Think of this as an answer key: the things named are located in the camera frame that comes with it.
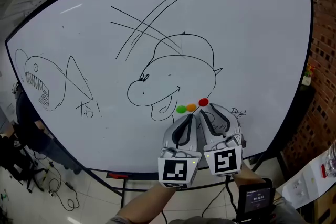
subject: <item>red button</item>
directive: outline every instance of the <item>red button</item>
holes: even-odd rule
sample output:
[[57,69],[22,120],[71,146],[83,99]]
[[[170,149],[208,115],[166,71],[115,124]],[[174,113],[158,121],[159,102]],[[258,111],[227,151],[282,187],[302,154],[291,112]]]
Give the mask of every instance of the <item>red button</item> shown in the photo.
[[327,175],[325,174],[326,168],[324,167],[324,164],[322,164],[321,169],[322,169],[322,176],[323,176],[323,178],[326,178]]
[[209,100],[206,98],[202,98],[200,99],[200,101],[198,102],[200,106],[206,106],[209,104]]

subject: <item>small monitor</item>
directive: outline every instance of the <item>small monitor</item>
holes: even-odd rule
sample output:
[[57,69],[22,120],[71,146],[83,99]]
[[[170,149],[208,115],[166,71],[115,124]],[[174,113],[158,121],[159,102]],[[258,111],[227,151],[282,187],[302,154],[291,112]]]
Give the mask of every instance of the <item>small monitor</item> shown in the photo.
[[272,182],[240,186],[237,220],[258,218],[271,213],[274,194]]

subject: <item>person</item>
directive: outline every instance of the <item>person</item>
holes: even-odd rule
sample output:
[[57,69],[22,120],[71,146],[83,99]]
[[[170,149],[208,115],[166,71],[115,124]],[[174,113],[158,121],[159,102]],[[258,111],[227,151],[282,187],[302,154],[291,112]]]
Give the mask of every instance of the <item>person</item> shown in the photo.
[[18,126],[14,125],[14,129],[16,129],[19,141],[25,142],[31,150],[47,156],[56,163],[62,164],[66,169],[70,168],[78,175],[82,168],[46,134],[46,127],[19,83],[14,85],[13,93],[16,98],[18,121]]
[[[233,176],[237,187],[241,185],[265,182],[261,177],[252,172],[244,163],[241,172]],[[149,223],[161,213],[164,206],[174,195],[176,189],[165,188],[161,184],[155,185],[150,190],[138,196],[124,206],[115,217],[107,224]],[[274,197],[275,208],[270,215],[269,223],[306,223],[294,207],[279,193]],[[228,219],[193,217],[187,220],[173,220],[170,224],[234,224]]]

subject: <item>green button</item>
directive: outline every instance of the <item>green button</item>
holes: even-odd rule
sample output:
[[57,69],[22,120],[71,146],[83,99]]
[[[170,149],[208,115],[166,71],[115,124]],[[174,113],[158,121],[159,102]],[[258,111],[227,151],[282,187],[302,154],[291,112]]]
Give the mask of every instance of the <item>green button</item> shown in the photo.
[[187,108],[184,105],[180,105],[176,108],[176,111],[182,114],[187,111]]

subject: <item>whiteboard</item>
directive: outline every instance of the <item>whiteboard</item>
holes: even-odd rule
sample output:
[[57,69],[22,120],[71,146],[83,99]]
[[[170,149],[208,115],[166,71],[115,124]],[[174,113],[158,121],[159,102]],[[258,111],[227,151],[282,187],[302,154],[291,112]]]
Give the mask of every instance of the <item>whiteboard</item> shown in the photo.
[[157,172],[165,130],[191,113],[176,108],[201,98],[238,118],[245,158],[277,134],[305,66],[311,0],[52,1],[8,52],[46,126],[85,167]]

